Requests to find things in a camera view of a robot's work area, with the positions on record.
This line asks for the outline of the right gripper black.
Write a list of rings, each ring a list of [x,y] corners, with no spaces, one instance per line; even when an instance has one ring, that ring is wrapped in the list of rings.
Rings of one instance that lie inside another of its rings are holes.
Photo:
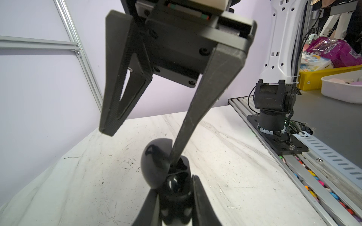
[[[177,164],[199,122],[244,67],[253,43],[257,23],[234,14],[235,4],[217,9],[194,1],[122,1],[126,14],[111,10],[100,132],[115,135],[153,73],[190,88],[203,73],[173,144],[170,159]]]

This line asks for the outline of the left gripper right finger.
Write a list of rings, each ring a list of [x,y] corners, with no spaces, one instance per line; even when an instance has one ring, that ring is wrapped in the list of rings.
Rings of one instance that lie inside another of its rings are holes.
[[[200,178],[197,175],[192,176],[193,184],[193,226],[222,226],[220,220],[215,214],[209,198],[204,190]]]

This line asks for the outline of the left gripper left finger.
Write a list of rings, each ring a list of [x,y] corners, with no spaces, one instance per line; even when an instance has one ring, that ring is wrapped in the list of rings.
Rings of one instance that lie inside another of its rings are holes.
[[[151,189],[132,226],[161,226],[158,192]]]

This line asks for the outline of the black earbud charging case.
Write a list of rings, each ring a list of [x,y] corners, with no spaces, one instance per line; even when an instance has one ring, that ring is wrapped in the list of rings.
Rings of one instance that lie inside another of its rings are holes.
[[[143,151],[141,171],[158,195],[159,218],[167,226],[185,226],[192,217],[191,173],[186,159],[172,164],[172,147],[173,141],[168,138],[151,141]]]

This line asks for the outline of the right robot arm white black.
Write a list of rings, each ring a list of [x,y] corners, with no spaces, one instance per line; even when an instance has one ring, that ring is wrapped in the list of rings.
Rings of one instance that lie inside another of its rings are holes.
[[[171,152],[182,155],[198,123],[245,65],[256,21],[234,14],[236,1],[122,1],[106,17],[106,86],[99,130],[113,136],[158,75],[196,88]],[[307,1],[270,1],[269,55],[255,88],[256,107],[273,126],[292,110]]]

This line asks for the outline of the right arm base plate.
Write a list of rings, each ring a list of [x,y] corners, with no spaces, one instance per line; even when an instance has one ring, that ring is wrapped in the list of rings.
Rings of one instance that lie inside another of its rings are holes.
[[[247,120],[277,155],[301,154],[303,152],[308,152],[308,147],[293,135],[291,135],[291,142],[288,143],[289,135],[287,132],[281,134],[280,136],[261,132],[259,128],[259,116],[248,115]]]

